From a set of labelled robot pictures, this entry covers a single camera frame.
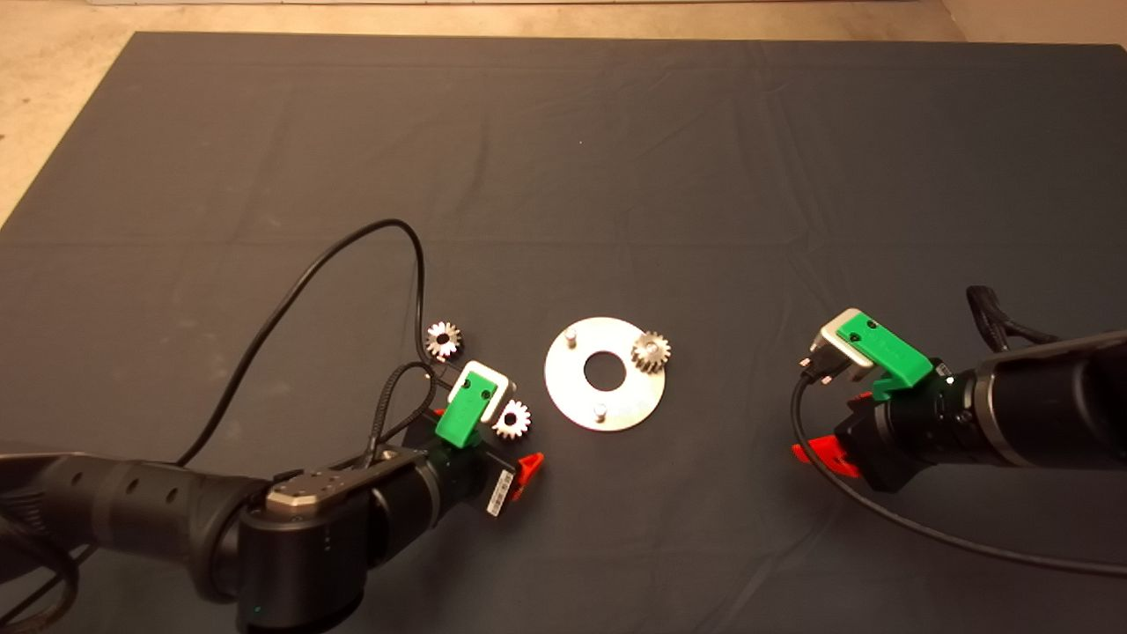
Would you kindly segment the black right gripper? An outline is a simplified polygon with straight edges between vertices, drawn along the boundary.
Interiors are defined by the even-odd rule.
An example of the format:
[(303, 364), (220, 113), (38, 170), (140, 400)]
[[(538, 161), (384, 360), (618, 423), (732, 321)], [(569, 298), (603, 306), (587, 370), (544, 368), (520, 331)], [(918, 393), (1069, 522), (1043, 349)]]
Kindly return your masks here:
[(850, 398), (851, 413), (834, 436), (809, 439), (814, 456), (833, 474), (861, 477), (871, 490), (898, 492), (922, 470), (969, 465), (969, 450), (953, 430), (946, 394), (953, 373), (940, 358), (914, 387)]

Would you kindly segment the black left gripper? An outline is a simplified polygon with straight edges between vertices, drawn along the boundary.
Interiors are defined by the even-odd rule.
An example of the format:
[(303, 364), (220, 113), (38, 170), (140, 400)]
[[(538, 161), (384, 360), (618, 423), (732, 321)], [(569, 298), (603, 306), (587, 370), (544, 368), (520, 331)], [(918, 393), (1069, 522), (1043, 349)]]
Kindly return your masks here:
[[(446, 409), (432, 409), (431, 413), (440, 418)], [(512, 450), (487, 441), (456, 448), (441, 439), (436, 428), (435, 418), (418, 418), (407, 426), (403, 441), (407, 448), (425, 453), (421, 471), (436, 493), (438, 520), (458, 504), (499, 517), (511, 501), (520, 500), (545, 461), (540, 450), (518, 458)]]

